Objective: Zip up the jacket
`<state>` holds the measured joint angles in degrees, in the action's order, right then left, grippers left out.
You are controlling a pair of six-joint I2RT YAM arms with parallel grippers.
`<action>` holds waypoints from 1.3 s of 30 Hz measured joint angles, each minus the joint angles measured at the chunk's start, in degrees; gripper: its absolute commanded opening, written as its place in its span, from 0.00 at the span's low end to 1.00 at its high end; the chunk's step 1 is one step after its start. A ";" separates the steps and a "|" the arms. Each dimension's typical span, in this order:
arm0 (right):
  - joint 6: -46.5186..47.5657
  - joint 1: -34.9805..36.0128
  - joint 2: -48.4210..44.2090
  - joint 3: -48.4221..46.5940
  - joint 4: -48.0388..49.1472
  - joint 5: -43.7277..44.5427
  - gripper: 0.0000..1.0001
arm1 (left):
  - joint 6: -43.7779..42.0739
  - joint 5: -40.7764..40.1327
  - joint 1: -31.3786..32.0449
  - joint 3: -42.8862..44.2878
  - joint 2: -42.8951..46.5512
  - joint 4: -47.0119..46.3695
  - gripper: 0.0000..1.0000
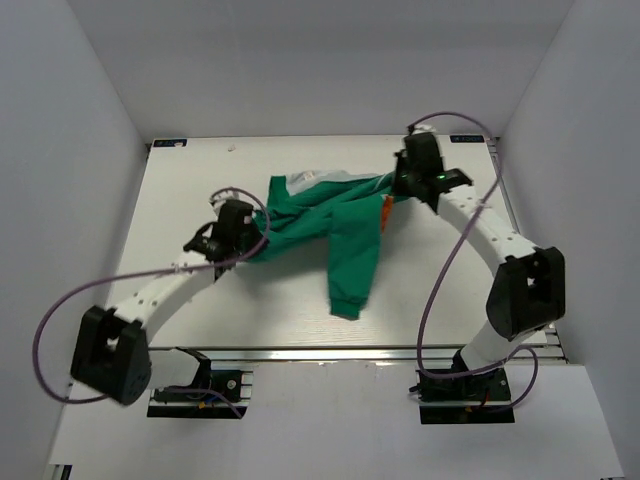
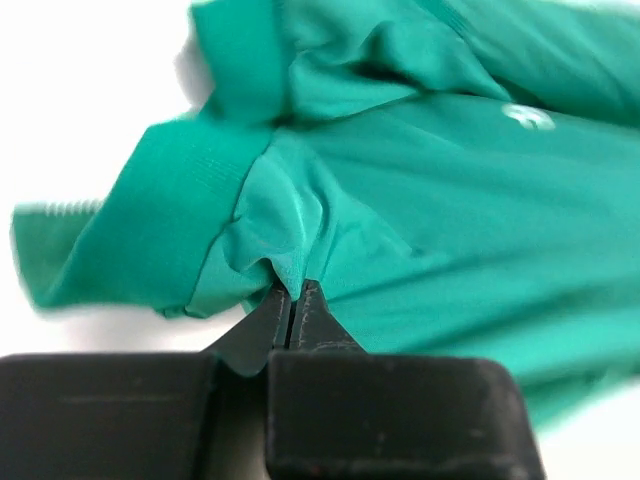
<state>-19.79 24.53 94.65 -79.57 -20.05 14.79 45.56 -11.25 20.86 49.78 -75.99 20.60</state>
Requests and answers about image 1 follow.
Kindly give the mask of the green jacket with white lining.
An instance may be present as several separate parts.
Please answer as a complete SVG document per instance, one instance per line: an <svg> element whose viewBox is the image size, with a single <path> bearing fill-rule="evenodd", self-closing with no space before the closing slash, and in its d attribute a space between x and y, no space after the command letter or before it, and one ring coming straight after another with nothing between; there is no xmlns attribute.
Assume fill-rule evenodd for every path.
<svg viewBox="0 0 640 480"><path fill-rule="evenodd" d="M373 286L381 237L393 207L392 175L307 170L270 178L266 210L255 214L268 243L252 263L273 261L308 242L328 241L330 314L357 320Z"/></svg>

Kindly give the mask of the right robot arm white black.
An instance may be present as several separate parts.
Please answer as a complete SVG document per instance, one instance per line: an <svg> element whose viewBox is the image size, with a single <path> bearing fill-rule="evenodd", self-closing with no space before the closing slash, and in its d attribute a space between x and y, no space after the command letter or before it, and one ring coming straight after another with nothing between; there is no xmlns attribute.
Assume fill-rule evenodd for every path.
<svg viewBox="0 0 640 480"><path fill-rule="evenodd" d="M501 367L535 332L566 311L565 258L517 233L479 196L458 168L446 169L439 142L430 132L404 137L396 152L391 191L414 198L455 228L492 275L486 321L458 350L450 372L453 390L472 399L488 385L488 372Z"/></svg>

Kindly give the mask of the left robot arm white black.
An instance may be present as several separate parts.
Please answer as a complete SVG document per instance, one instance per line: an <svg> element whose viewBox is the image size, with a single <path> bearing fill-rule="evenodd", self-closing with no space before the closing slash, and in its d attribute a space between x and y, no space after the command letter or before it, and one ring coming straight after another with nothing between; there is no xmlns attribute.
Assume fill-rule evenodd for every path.
<svg viewBox="0 0 640 480"><path fill-rule="evenodd" d="M255 212L245 201L224 200L216 220L196 231L167 272L154 275L113 306L87 310L72 357L72 378L123 406L148 390L191 399L212 395L207 356L181 346L153 351L150 344L185 304L264 248Z"/></svg>

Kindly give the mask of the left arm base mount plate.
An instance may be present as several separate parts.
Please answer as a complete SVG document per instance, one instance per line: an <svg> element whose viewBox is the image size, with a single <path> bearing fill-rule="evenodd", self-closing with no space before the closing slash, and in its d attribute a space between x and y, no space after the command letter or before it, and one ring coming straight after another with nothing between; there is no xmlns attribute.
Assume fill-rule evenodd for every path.
<svg viewBox="0 0 640 480"><path fill-rule="evenodd" d="M189 348L151 353L147 416L156 419L240 420L252 396L254 371Z"/></svg>

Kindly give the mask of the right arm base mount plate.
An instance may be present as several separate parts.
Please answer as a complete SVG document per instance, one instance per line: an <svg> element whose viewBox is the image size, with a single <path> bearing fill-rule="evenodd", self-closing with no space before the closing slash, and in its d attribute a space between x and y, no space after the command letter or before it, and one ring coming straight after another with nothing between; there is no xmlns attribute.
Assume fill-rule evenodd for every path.
<svg viewBox="0 0 640 480"><path fill-rule="evenodd" d="M506 373L457 379L432 379L417 371L409 394L418 400L422 425L513 424L511 390Z"/></svg>

